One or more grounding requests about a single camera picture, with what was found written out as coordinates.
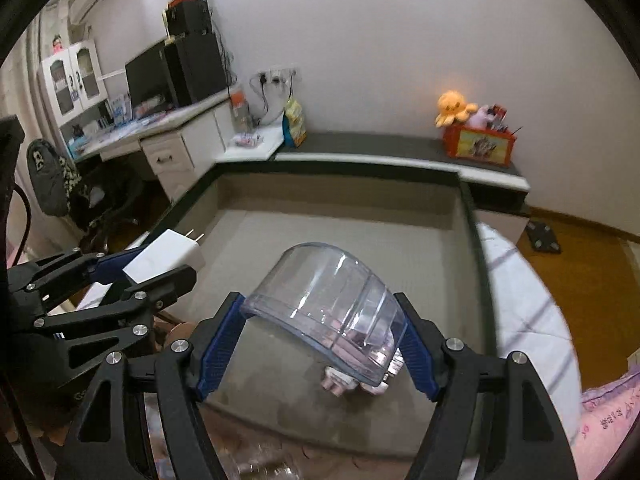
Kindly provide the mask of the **wall power outlet strip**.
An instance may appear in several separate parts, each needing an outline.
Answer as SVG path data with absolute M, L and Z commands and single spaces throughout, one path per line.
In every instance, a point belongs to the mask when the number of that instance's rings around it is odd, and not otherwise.
M 268 70 L 258 70 L 250 76 L 250 82 L 256 84 L 284 84 L 285 82 L 299 81 L 302 79 L 302 72 L 299 67 L 275 67 Z

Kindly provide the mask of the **black white tv bench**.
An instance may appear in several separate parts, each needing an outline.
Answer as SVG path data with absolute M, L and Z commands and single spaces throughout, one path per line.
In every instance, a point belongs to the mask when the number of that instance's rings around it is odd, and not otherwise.
M 298 148 L 284 145 L 279 127 L 268 127 L 257 148 L 229 145 L 220 162 L 362 162 L 451 172 L 469 185 L 478 218 L 516 243 L 529 222 L 528 181 L 513 166 L 451 158 L 435 138 L 364 132 L 312 132 Z

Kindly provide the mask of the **purple plush toy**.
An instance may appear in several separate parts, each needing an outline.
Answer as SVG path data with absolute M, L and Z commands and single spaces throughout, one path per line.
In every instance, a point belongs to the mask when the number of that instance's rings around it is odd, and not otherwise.
M 469 119 L 465 125 L 472 129 L 486 130 L 495 120 L 495 114 L 488 105 L 481 106 Z

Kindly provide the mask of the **snack bag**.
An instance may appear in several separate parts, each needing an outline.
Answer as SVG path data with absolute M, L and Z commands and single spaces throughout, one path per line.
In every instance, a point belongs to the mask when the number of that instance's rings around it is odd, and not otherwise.
M 282 120 L 284 143 L 289 148 L 299 148 L 306 140 L 307 129 L 303 107 L 294 99 L 289 98 L 284 107 Z

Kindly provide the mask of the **pink doll on cabinet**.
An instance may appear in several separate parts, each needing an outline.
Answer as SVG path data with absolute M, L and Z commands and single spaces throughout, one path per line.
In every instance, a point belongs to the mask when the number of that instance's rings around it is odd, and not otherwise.
M 60 35 L 55 35 L 52 39 L 52 53 L 57 54 L 64 50 L 62 37 Z

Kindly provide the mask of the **black office chair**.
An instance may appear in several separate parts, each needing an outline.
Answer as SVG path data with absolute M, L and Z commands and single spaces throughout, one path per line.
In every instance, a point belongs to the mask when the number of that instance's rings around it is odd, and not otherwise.
M 139 223 L 134 203 L 143 183 L 126 162 L 101 162 L 82 174 L 44 139 L 29 143 L 26 162 L 41 211 L 73 222 L 87 242 L 105 244 L 116 226 Z

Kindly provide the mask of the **white power adapter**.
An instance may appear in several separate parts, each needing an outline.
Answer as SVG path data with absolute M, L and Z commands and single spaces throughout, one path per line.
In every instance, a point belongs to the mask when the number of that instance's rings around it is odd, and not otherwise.
M 174 230 L 166 230 L 146 246 L 124 267 L 124 273 L 134 284 L 175 270 L 179 266 L 190 266 L 198 272 L 205 266 L 205 258 L 197 238 Z

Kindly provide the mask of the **striped white table cloth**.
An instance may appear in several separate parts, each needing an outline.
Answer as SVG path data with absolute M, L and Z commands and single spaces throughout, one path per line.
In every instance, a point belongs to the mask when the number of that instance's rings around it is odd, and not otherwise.
M 477 225 L 489 271 L 498 355 L 527 354 L 573 443 L 582 414 L 582 378 L 561 309 L 518 248 L 483 222 Z

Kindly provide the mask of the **black speaker box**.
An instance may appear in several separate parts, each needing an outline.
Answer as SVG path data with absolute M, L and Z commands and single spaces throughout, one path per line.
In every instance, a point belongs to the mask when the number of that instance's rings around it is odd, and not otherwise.
M 209 34 L 213 30 L 205 0 L 184 0 L 165 11 L 169 36 Z

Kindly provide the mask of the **orange lid bottle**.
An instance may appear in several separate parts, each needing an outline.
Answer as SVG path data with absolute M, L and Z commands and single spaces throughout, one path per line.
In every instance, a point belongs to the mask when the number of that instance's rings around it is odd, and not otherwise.
M 253 118 L 244 92 L 242 90 L 232 91 L 230 93 L 230 101 L 235 131 L 237 133 L 252 132 Z

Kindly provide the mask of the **clear plastic container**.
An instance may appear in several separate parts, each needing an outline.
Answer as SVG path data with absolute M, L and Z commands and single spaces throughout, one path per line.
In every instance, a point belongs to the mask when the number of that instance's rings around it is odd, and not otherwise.
M 383 381 L 408 326 L 398 300 L 368 266 L 316 242 L 288 248 L 242 311 L 280 326 L 373 387 Z

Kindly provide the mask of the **pink black storage box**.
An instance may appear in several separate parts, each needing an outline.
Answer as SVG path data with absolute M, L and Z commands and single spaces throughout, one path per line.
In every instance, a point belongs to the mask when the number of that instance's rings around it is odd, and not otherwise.
M 191 234 L 204 268 L 171 313 L 198 322 L 229 292 L 249 294 L 288 248 L 337 246 L 359 257 L 422 318 L 473 350 L 497 349 L 494 298 L 468 188 L 452 174 L 326 162 L 213 168 L 150 229 Z M 209 414 L 300 443 L 408 460 L 434 406 L 407 372 L 379 396 L 321 387 L 326 363 L 272 324 L 246 323 Z

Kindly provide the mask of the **pink quilt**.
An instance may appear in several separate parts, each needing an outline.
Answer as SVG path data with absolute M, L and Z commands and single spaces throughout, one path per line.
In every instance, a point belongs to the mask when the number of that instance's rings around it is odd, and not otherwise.
M 582 394 L 582 412 L 572 447 L 579 479 L 595 479 L 639 416 L 639 374 Z

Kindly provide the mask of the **black computer monitor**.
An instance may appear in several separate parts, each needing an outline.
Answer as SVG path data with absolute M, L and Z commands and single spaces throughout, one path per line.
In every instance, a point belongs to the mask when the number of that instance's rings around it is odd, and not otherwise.
M 169 110 L 172 96 L 166 75 L 160 40 L 125 65 L 131 105 L 134 110 L 148 106 L 150 110 Z

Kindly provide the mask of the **black floor scale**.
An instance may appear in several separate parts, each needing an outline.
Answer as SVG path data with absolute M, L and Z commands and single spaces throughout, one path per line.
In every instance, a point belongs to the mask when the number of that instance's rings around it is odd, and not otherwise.
M 534 252 L 555 255 L 559 255 L 562 252 L 558 239 L 547 223 L 539 220 L 529 220 L 526 224 L 525 233 Z

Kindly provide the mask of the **orange octopus plush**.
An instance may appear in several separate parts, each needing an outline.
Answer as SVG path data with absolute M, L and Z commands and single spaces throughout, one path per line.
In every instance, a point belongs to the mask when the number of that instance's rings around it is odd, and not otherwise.
M 464 124 L 478 111 L 478 105 L 469 103 L 460 92 L 449 90 L 437 100 L 438 114 L 435 117 L 437 128 L 449 127 L 455 122 Z

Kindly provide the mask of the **red toy box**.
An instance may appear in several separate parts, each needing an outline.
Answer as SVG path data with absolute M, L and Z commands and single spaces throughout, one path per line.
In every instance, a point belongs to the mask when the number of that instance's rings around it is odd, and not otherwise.
M 442 133 L 442 143 L 449 157 L 500 167 L 510 166 L 516 140 L 518 138 L 510 131 L 474 129 L 461 124 L 448 126 Z

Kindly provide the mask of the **black computer tower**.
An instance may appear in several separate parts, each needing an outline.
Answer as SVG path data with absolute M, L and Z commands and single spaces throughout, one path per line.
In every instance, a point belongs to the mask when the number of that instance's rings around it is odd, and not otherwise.
M 190 106 L 228 88 L 213 32 L 194 32 L 166 42 L 163 56 L 171 96 L 178 107 Z

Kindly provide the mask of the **white glass-door cabinet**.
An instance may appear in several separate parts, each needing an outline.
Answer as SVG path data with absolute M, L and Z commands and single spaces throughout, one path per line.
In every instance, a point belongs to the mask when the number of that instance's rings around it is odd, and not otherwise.
M 40 76 L 58 127 L 107 100 L 93 40 L 72 44 L 45 58 L 40 64 Z

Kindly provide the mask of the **white desk with drawers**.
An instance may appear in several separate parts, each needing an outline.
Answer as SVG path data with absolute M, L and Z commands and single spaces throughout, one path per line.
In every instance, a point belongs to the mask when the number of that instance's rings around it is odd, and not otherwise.
M 174 202 L 224 158 L 234 136 L 230 91 L 224 90 L 160 118 L 140 119 L 87 144 L 78 162 L 144 154 L 168 200 Z

